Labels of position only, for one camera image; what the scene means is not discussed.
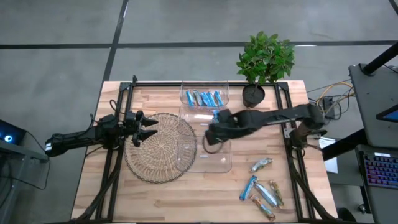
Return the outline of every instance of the computer monitor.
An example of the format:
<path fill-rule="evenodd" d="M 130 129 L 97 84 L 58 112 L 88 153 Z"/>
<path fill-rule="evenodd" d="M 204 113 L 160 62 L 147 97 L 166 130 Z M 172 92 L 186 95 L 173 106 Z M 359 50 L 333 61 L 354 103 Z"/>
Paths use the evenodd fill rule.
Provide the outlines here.
<path fill-rule="evenodd" d="M 398 105 L 377 114 L 376 119 L 398 123 Z"/>
<path fill-rule="evenodd" d="M 22 142 L 25 133 L 25 130 L 0 120 L 0 141 L 19 145 Z"/>

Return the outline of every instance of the woven round mat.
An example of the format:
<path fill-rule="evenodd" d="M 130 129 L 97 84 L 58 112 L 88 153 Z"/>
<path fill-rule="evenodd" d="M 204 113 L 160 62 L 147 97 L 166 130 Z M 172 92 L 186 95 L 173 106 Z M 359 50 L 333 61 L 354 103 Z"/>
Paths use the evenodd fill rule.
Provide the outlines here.
<path fill-rule="evenodd" d="M 190 136 L 195 134 L 185 120 L 180 120 L 174 114 L 159 113 L 148 118 L 159 123 L 142 127 L 142 129 L 157 130 L 158 132 L 143 141 L 140 147 L 134 147 L 131 136 L 126 139 L 124 156 L 127 165 L 131 172 L 143 181 L 154 184 L 173 181 L 191 167 L 197 153 L 196 138 L 190 138 L 193 147 L 188 148 L 181 158 L 189 166 L 186 166 L 185 170 L 178 170 L 176 166 L 178 138 L 181 134 Z"/>

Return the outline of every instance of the wooden tabletop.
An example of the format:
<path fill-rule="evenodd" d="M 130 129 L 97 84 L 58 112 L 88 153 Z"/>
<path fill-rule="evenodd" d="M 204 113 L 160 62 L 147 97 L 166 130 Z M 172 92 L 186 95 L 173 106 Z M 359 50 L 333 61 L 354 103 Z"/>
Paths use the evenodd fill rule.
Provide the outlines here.
<path fill-rule="evenodd" d="M 301 80 L 287 82 L 293 106 L 308 103 L 304 82 Z M 109 101 L 117 99 L 119 84 L 120 82 L 104 82 L 96 119 L 114 113 L 109 107 Z M 276 110 L 273 87 L 264 87 L 264 90 L 266 97 L 256 109 Z M 283 92 L 281 93 L 286 107 Z M 131 109 L 142 110 L 146 116 L 156 113 L 178 115 L 181 105 L 179 96 L 178 87 L 135 87 Z M 245 109 L 242 104 L 242 87 L 229 88 L 228 108 L 233 113 Z M 280 125 L 266 126 L 250 136 L 231 141 L 232 169 L 228 173 L 187 172 L 177 180 L 166 184 L 148 184 L 139 180 L 123 159 L 114 222 L 268 222 L 252 201 L 242 202 L 238 199 L 252 176 L 248 170 L 256 161 L 265 157 L 271 157 L 274 161 L 263 170 L 256 172 L 259 183 L 269 189 L 268 181 L 276 181 L 285 203 L 282 209 L 272 209 L 276 215 L 275 222 L 296 222 L 297 216 Z M 89 147 L 88 151 L 96 147 L 98 146 Z M 310 147 L 305 150 L 304 161 L 311 191 L 326 210 L 336 217 L 335 203 L 321 152 Z M 81 215 L 98 193 L 105 158 L 105 150 L 98 150 L 86 158 L 72 218 Z M 305 217 L 308 217 L 305 197 L 301 191 L 300 198 Z M 107 211 L 108 203 L 105 202 L 103 213 L 106 214 Z"/>

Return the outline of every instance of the rgb keyboard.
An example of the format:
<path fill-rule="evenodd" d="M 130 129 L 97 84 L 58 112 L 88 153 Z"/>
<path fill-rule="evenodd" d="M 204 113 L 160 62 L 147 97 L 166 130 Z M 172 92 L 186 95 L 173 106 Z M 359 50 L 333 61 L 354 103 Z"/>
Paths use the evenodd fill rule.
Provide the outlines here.
<path fill-rule="evenodd" d="M 398 189 L 398 158 L 372 155 L 363 158 L 369 185 Z"/>

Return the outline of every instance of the clear plastic tray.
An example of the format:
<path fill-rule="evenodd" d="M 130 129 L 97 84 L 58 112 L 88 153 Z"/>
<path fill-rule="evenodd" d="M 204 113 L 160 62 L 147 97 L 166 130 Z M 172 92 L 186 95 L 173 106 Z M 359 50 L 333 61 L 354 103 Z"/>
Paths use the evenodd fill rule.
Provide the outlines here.
<path fill-rule="evenodd" d="M 222 105 L 219 106 L 195 106 L 189 105 L 188 98 L 187 98 L 187 91 L 198 90 L 200 93 L 202 92 L 210 92 L 212 94 L 215 93 L 216 90 L 219 91 L 221 100 L 223 102 Z M 180 99 L 183 106 L 190 106 L 193 108 L 197 108 L 199 110 L 213 110 L 217 109 L 220 110 L 225 108 L 229 102 L 229 84 L 228 82 L 204 82 L 198 84 L 197 82 L 181 82 L 181 89 L 180 89 Z"/>
<path fill-rule="evenodd" d="M 181 125 L 178 126 L 180 137 L 177 142 L 178 170 L 209 173 L 224 173 L 231 170 L 231 141 L 209 146 L 204 138 L 205 131 L 212 122 L 213 113 L 210 110 L 199 110 L 184 105 L 180 107 Z M 193 132 L 186 130 L 187 125 L 183 125 L 186 123 L 191 126 Z"/>
<path fill-rule="evenodd" d="M 206 172 L 206 173 L 225 173 L 232 168 L 231 162 L 231 141 L 207 146 L 208 151 L 214 151 L 221 147 L 215 154 L 209 154 L 203 149 L 203 136 L 184 136 L 178 139 L 177 169 L 184 172 Z"/>

